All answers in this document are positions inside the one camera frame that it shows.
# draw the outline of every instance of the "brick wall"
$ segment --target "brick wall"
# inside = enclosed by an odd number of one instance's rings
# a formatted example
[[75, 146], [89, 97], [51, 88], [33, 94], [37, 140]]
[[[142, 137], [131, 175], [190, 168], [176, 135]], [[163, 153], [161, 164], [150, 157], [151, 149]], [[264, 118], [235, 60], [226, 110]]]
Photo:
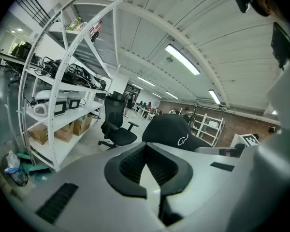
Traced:
[[[185, 104], [178, 104], [173, 102], [161, 101], [158, 107], [158, 111], [162, 110], [164, 113], [168, 113], [173, 108], [180, 110], [181, 107], [185, 107]], [[268, 129], [273, 124], [263, 122], [256, 119], [246, 118], [238, 115], [233, 115], [225, 112], [214, 111], [210, 109], [199, 108], [198, 114], [207, 114], [210, 117], [224, 119], [226, 121], [221, 136], [216, 144], [216, 147], [229, 147], [235, 134], [248, 134], [257, 133], [260, 137], [260, 142], [269, 136]]]

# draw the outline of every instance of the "green bottle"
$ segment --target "green bottle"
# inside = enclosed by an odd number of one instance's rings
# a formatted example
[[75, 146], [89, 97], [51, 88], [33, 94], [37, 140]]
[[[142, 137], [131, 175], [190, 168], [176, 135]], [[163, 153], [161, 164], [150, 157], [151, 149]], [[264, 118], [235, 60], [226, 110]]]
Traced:
[[76, 28], [76, 26], [81, 22], [82, 18], [77, 18], [75, 19], [68, 27], [68, 30], [74, 30], [74, 28]]

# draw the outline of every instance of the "fluorescent light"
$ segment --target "fluorescent light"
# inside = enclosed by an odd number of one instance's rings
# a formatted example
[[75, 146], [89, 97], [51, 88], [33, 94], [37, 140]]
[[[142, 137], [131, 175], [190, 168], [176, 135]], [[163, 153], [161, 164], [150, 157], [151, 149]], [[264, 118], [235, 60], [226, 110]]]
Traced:
[[143, 82], [146, 82], [146, 83], [150, 84], [151, 86], [155, 86], [154, 84], [150, 83], [149, 81], [146, 81], [145, 79], [140, 78], [139, 76], [137, 78], [139, 78]]
[[162, 98], [161, 96], [159, 96], [159, 95], [156, 95], [155, 93], [152, 93], [153, 95], [155, 95], [155, 96], [158, 96], [159, 98]]
[[219, 101], [218, 96], [216, 95], [216, 93], [212, 89], [210, 89], [208, 92], [211, 94], [211, 96], [215, 100], [216, 104], [220, 104], [220, 101]]
[[199, 75], [199, 70], [174, 46], [168, 44], [165, 50], [177, 58], [183, 65], [185, 65], [194, 75]]
[[172, 97], [174, 97], [175, 99], [178, 100], [178, 98], [176, 96], [174, 96], [173, 94], [170, 94], [169, 92], [166, 92], [168, 95], [171, 95]]
[[132, 85], [138, 87], [139, 89], [143, 89], [142, 87], [139, 87], [139, 86], [137, 86], [137, 85], [135, 85], [135, 84], [133, 84], [133, 83], [132, 83]]

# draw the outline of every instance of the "vent grille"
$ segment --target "vent grille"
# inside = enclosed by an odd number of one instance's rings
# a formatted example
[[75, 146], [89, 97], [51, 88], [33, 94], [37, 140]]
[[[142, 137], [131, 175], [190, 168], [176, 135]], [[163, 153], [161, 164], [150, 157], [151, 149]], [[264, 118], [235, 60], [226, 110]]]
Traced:
[[78, 186], [74, 184], [63, 184], [36, 214], [47, 222], [54, 224], [77, 189]]

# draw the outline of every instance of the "chair seat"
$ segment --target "chair seat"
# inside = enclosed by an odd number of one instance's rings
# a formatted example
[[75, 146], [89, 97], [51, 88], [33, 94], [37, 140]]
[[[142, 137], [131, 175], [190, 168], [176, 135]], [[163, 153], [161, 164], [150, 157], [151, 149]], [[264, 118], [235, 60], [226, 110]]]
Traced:
[[118, 131], [112, 131], [108, 138], [117, 146], [123, 146], [133, 143], [137, 136], [125, 128], [119, 128]]

